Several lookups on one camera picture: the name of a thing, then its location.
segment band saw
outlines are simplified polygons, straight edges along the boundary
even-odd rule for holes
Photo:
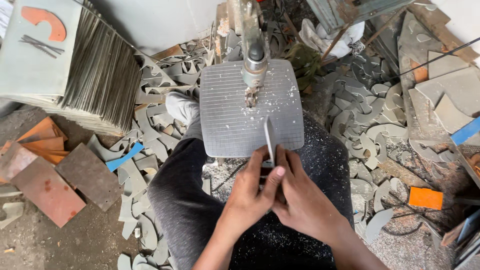
[[[203,70],[200,114],[207,154],[249,157],[267,144],[267,118],[276,143],[290,150],[302,147],[303,115],[295,73],[289,61],[270,57],[260,5],[256,1],[229,0],[219,5],[219,10],[222,8],[228,12],[217,12],[223,15],[217,18],[221,22],[218,33],[225,32],[226,25],[228,30],[235,28],[234,33],[241,36],[243,60],[216,63]],[[218,59],[224,57],[218,48],[221,44],[216,42]]]

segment black pants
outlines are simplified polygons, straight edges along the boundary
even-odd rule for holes
[[[348,152],[304,115],[305,145],[297,150],[309,177],[353,225]],[[181,141],[151,182],[148,197],[179,270],[191,269],[212,235],[223,204],[202,190],[203,141]],[[231,269],[334,269],[330,247],[283,226],[270,212],[235,244]]]

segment green cloth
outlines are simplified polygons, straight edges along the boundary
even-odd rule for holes
[[[315,82],[314,75],[326,75],[320,68],[321,58],[320,53],[303,43],[295,44],[288,52],[285,59],[292,63],[300,91]]]

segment person's right hand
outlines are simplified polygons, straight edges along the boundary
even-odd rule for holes
[[[278,145],[276,162],[286,168],[281,184],[287,204],[277,199],[272,207],[282,224],[330,246],[345,229],[352,230],[348,220],[307,176],[296,153]]]

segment white sock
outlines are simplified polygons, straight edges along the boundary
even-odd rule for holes
[[[181,140],[197,138],[203,141],[202,126],[200,124],[200,105],[188,96],[170,92],[165,101],[168,113],[175,119],[187,125],[187,132]]]

